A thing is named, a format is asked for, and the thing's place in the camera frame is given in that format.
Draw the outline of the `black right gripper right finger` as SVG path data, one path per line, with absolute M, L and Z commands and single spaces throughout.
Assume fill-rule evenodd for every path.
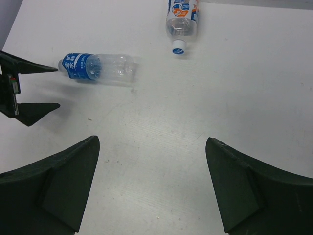
M 313 233 L 311 178 L 271 166 L 216 138 L 208 138 L 205 151 L 225 233 Z

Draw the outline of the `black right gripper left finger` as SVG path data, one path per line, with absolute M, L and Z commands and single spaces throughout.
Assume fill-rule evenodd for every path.
M 0 175 L 2 235 L 79 232 L 100 152 L 97 136 Z

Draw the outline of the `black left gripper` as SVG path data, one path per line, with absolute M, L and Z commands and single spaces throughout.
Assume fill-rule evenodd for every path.
M 59 103 L 20 103 L 16 95 L 21 93 L 18 74 L 36 74 L 59 71 L 55 67 L 36 64 L 0 51 L 0 111 L 26 126 L 32 126 L 50 112 L 60 107 Z

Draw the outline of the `blue label water bottle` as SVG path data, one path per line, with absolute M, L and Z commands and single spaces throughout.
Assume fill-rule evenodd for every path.
M 58 70 L 74 80 L 132 82 L 136 70 L 133 58 L 124 54 L 69 53 L 58 62 Z

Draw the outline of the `blue white orange label bottle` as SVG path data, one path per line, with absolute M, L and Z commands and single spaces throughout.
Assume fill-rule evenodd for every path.
M 166 31 L 172 42 L 172 53 L 183 55 L 197 36 L 198 0 L 169 0 Z

